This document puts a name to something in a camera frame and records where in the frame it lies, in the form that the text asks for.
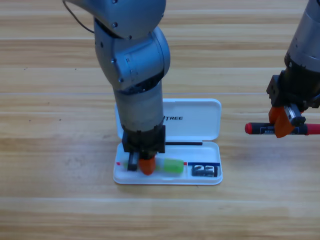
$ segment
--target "case lid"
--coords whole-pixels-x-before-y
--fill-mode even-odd
[[[164,98],[163,113],[167,142],[211,141],[219,136],[221,103],[211,98]],[[117,105],[115,118],[118,137],[122,138]]]

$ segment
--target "table surface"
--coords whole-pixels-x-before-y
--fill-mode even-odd
[[[59,0],[1,0],[0,239],[319,240],[320,137],[244,133],[268,121],[266,87],[307,1],[167,1],[163,96],[221,102],[224,179],[128,186],[113,181],[121,140],[94,36]]]

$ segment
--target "black strip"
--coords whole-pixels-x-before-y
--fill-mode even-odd
[[[214,177],[214,178],[218,177],[218,167],[217,167],[217,166],[214,166],[214,167],[213,167],[213,171],[214,171],[214,172],[213,172],[213,177]]]
[[[203,142],[195,141],[195,142],[188,142],[188,141],[166,141],[165,145],[167,146],[175,146],[175,145],[182,145],[182,146],[202,146]]]
[[[195,165],[220,167],[219,162],[188,162],[188,166],[195,166]]]

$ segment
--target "marker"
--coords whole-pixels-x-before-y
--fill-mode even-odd
[[[275,125],[263,122],[249,122],[245,125],[245,133],[250,135],[274,135]],[[297,126],[291,135],[320,135],[320,124],[303,124]]]

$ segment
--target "green eraser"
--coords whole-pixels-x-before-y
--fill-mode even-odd
[[[181,174],[184,171],[184,161],[180,159],[165,158],[163,171],[166,173]]]

